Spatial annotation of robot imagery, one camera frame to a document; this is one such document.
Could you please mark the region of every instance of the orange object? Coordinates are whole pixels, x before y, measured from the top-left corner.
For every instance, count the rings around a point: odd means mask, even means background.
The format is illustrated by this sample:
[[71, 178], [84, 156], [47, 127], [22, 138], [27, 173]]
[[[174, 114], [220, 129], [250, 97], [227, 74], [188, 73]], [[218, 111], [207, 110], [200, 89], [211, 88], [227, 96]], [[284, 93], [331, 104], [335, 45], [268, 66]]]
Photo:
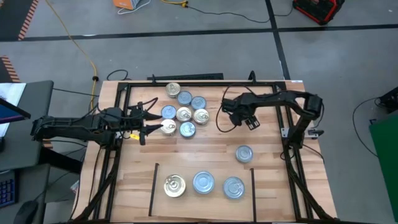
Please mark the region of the orange object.
[[113, 4], [116, 7], [133, 10], [137, 7], [139, 1], [140, 0], [113, 0]]

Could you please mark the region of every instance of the wooden table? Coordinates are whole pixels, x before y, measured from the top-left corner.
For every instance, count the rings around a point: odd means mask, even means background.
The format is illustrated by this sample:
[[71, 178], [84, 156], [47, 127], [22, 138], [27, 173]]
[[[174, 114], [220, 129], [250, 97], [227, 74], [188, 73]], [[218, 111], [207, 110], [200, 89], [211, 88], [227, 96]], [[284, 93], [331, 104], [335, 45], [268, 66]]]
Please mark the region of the wooden table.
[[[118, 82], [104, 82], [99, 96], [101, 109], [114, 106]], [[305, 91], [302, 82], [286, 81], [288, 90]], [[294, 213], [290, 189], [287, 178], [285, 162], [280, 159], [282, 145], [280, 129], [277, 121], [276, 110], [273, 107], [258, 108], [256, 116], [261, 126], [249, 131], [246, 125], [237, 127], [230, 133], [221, 133], [215, 125], [215, 116], [220, 107], [221, 97], [226, 87], [182, 87], [193, 96], [203, 96], [207, 100], [210, 121], [206, 126], [197, 126], [197, 133], [193, 139], [184, 139], [176, 133], [172, 137], [164, 136], [160, 131], [147, 137], [146, 146], [140, 146], [137, 140], [123, 141], [121, 160], [116, 184], [116, 192], [112, 209], [112, 222], [203, 222], [192, 218], [165, 218], [148, 217], [150, 194], [154, 176], [155, 163], [168, 166], [187, 167], [212, 167], [212, 168], [254, 168], [256, 187], [256, 212], [258, 222], [294, 221]], [[272, 93], [266, 86], [254, 86], [251, 89], [257, 93]], [[243, 87], [232, 87], [228, 90], [226, 98], [234, 98], [247, 90]], [[151, 113], [160, 114], [165, 105], [174, 105], [179, 108], [177, 100], [166, 95], [164, 87], [134, 87], [131, 90], [130, 105], [138, 101], [148, 101], [159, 97]], [[286, 113], [282, 109], [284, 121], [287, 122]], [[293, 112], [296, 122], [298, 116]], [[226, 114], [220, 113], [219, 123], [221, 129], [228, 129], [231, 123]], [[320, 151], [317, 140], [305, 140], [306, 145]], [[254, 159], [248, 164], [239, 163], [233, 156], [239, 145], [247, 144], [254, 151]], [[89, 142], [81, 172], [81, 189], [74, 217], [79, 215], [87, 206], [93, 177], [94, 164], [99, 146]], [[307, 179], [309, 191], [317, 202], [331, 216], [336, 216], [335, 206], [331, 197], [330, 187], [325, 172], [325, 167], [319, 155], [306, 149], [300, 150], [303, 168]], [[96, 166], [95, 186], [96, 192], [103, 163], [104, 150], [99, 154]], [[305, 209], [302, 194], [297, 189], [302, 217]], [[108, 193], [103, 197], [100, 218], [104, 217]]]

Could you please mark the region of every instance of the monitor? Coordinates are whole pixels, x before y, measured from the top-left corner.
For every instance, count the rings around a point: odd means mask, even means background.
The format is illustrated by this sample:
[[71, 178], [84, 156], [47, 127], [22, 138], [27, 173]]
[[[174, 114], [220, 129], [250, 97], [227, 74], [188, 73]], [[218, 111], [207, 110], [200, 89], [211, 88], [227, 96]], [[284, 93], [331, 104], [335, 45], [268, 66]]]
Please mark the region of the monitor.
[[30, 119], [30, 114], [0, 98], [0, 124]]

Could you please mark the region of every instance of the green board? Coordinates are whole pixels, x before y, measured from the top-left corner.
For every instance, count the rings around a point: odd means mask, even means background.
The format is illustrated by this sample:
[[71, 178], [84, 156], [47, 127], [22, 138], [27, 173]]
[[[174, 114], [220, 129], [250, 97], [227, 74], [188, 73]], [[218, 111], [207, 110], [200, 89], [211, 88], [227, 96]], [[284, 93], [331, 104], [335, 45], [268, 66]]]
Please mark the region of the green board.
[[369, 128], [379, 156], [394, 219], [398, 222], [398, 115], [372, 124]]

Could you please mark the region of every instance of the gold can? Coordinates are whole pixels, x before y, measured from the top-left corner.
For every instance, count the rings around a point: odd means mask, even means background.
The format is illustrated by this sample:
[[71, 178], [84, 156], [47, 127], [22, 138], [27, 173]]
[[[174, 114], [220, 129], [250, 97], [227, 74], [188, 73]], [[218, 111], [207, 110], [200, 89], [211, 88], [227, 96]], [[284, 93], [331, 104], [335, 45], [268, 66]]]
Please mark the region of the gold can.
[[187, 185], [178, 174], [172, 174], [164, 180], [164, 192], [169, 197], [179, 197], [184, 194]]
[[181, 87], [178, 83], [169, 83], [166, 85], [166, 93], [169, 97], [175, 98], [180, 93]]
[[181, 122], [186, 122], [191, 120], [192, 112], [189, 108], [183, 106], [177, 110], [175, 117]]
[[160, 128], [160, 130], [163, 132], [163, 134], [171, 136], [174, 134], [177, 125], [175, 124], [175, 121], [172, 119], [165, 119], [162, 121], [163, 127]]
[[196, 110], [193, 114], [193, 120], [198, 124], [206, 124], [209, 121], [209, 113], [205, 109]]

